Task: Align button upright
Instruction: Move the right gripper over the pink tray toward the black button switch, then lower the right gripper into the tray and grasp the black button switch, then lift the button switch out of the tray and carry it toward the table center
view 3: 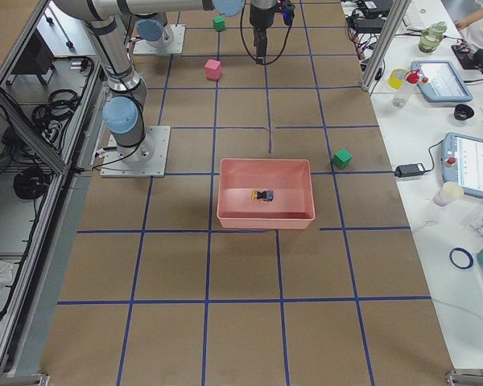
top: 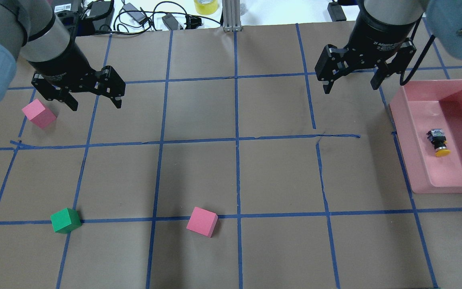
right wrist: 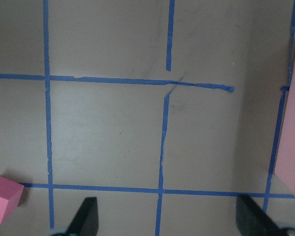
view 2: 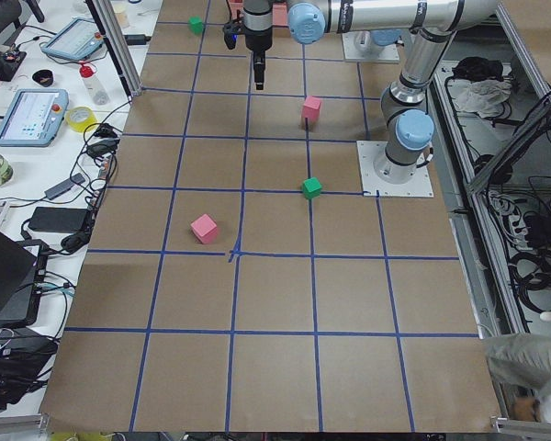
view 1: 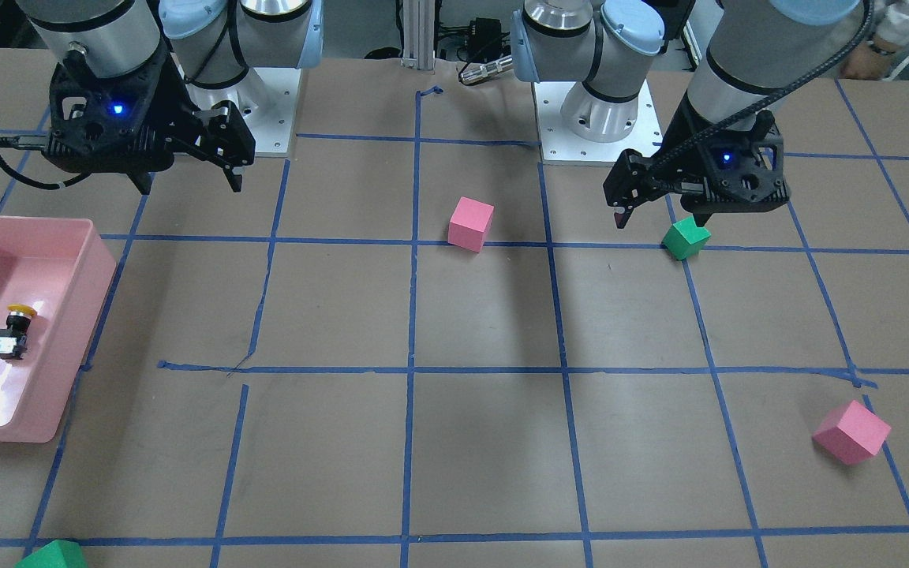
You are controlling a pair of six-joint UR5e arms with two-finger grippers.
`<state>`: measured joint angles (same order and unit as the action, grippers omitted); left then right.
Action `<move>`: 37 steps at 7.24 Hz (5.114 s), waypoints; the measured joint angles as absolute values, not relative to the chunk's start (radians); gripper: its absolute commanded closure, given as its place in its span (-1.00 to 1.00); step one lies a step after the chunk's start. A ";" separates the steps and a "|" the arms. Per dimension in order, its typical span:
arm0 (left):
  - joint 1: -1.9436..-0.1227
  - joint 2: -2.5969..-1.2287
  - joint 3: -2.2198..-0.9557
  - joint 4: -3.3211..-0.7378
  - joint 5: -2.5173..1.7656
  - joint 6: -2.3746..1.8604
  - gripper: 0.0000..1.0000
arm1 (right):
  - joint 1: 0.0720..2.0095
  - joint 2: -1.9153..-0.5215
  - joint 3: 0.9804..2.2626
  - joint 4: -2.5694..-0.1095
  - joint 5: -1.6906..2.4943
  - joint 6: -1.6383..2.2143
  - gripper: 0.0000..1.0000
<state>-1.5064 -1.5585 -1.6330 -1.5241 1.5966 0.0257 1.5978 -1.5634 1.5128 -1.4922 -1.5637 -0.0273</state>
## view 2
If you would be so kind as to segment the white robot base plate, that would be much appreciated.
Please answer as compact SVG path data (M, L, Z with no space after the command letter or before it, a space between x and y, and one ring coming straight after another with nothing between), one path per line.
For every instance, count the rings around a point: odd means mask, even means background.
M433 187L425 157L419 154L417 162L401 166L386 156L386 141L357 141L362 193L365 197L432 198Z

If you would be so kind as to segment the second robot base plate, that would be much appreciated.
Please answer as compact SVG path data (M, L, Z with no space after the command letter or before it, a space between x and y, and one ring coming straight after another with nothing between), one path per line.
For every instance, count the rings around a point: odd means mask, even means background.
M354 31L343 34L344 59L348 62L399 63L399 29Z

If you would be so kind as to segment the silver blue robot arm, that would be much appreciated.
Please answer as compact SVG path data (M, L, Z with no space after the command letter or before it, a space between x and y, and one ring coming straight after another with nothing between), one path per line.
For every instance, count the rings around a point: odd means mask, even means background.
M287 25L294 40L312 44L329 32L407 29L415 33L399 79L382 96L388 129L385 150L374 161L383 180L408 182L434 133L421 109L428 84L457 33L494 13L495 1L288 1Z

